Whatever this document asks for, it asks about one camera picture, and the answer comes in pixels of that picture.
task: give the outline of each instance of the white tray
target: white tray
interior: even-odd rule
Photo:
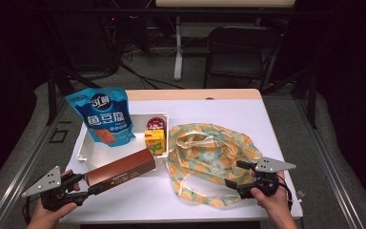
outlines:
[[[117,159],[131,155],[135,152],[146,148],[144,132],[147,129],[147,123],[151,118],[160,117],[165,121],[165,130],[168,130],[169,115],[166,113],[157,114],[130,114],[132,118],[132,132],[135,134],[135,138],[122,146],[109,147],[108,145],[101,142],[94,142],[93,138],[88,132],[88,128],[83,123],[76,140],[75,146],[79,146],[78,154],[76,159],[85,163],[88,170],[93,170],[103,165],[109,164]],[[156,163],[156,168],[164,163],[169,152],[169,132],[166,131],[166,149],[161,156],[153,156]]]

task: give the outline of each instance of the human hand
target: human hand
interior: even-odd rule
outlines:
[[[62,174],[61,176],[67,175],[69,173],[71,173],[72,170],[68,170],[66,171],[64,174]],[[75,183],[73,185],[73,189],[75,191],[79,191],[79,184]],[[56,226],[58,225],[59,220],[64,217],[65,215],[71,213],[73,210],[75,210],[75,208],[77,207],[76,203],[72,202],[72,203],[68,203],[64,206],[62,206],[60,209],[58,209],[55,212],[52,212],[50,210],[47,210],[43,207],[43,204],[41,202],[41,198],[37,200],[35,209],[34,209],[34,214],[32,216],[32,219],[29,223],[28,229],[34,229],[34,228],[38,228],[38,229],[51,229],[51,228],[56,228]]]
[[[284,179],[284,172],[277,172],[277,175]],[[266,197],[258,188],[251,189],[251,193],[257,199],[257,205],[266,210],[278,229],[297,228],[288,207],[287,191],[284,187],[278,186],[277,191],[271,197]]]

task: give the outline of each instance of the black chair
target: black chair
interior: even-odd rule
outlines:
[[[223,26],[210,32],[203,88],[213,77],[260,80],[263,89],[272,54],[281,40],[278,31],[265,27]]]

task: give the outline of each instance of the snack bag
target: snack bag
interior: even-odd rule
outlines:
[[[88,88],[65,99],[83,118],[95,142],[110,147],[124,145],[132,137],[128,98],[120,88]]]

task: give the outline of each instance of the table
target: table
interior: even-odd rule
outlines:
[[[249,135],[264,156],[284,160],[275,133],[258,90],[145,90],[127,91],[131,114],[169,113],[169,128],[188,122],[209,122]],[[87,166],[75,156],[75,145],[67,169],[86,173]],[[295,188],[288,172],[287,184],[295,203],[293,217],[302,217]],[[159,167],[98,196],[85,200],[82,207],[61,219],[68,223],[151,223],[226,220],[262,220],[267,218],[255,199],[243,199],[233,205],[215,208],[178,197],[165,167]]]

